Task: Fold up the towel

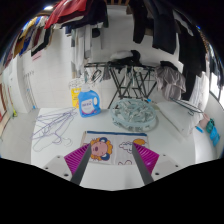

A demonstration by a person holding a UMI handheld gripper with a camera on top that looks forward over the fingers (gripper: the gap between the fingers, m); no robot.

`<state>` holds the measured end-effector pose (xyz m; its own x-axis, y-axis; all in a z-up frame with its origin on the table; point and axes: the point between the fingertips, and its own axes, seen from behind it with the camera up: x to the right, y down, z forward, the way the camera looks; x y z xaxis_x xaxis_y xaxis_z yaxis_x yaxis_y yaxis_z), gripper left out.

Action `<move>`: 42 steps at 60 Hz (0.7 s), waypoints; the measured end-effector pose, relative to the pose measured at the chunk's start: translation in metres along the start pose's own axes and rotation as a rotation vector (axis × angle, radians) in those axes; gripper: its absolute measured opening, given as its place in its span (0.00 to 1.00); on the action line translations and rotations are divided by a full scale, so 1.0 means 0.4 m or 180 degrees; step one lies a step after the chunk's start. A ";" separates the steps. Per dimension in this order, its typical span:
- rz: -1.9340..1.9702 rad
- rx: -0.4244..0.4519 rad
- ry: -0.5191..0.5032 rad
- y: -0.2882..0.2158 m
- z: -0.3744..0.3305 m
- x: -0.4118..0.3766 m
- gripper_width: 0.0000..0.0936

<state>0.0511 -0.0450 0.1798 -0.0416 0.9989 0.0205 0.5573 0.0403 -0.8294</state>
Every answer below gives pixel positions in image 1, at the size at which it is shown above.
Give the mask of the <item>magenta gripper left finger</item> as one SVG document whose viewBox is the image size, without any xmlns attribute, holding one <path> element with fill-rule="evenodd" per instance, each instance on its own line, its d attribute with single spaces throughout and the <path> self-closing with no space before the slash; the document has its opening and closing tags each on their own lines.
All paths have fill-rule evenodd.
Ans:
<svg viewBox="0 0 224 224">
<path fill-rule="evenodd" d="M 79 185 L 91 156 L 91 145 L 86 144 L 64 157 L 68 168 L 72 173 L 71 182 Z"/>
</svg>

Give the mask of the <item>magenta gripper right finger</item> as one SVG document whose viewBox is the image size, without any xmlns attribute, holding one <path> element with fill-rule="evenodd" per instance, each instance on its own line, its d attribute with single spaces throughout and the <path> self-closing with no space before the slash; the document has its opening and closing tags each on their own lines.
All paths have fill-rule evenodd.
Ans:
<svg viewBox="0 0 224 224">
<path fill-rule="evenodd" d="M 143 183 L 145 185 L 152 183 L 152 171 L 159 159 L 159 155 L 137 143 L 132 144 L 132 154 L 139 169 Z"/>
</svg>

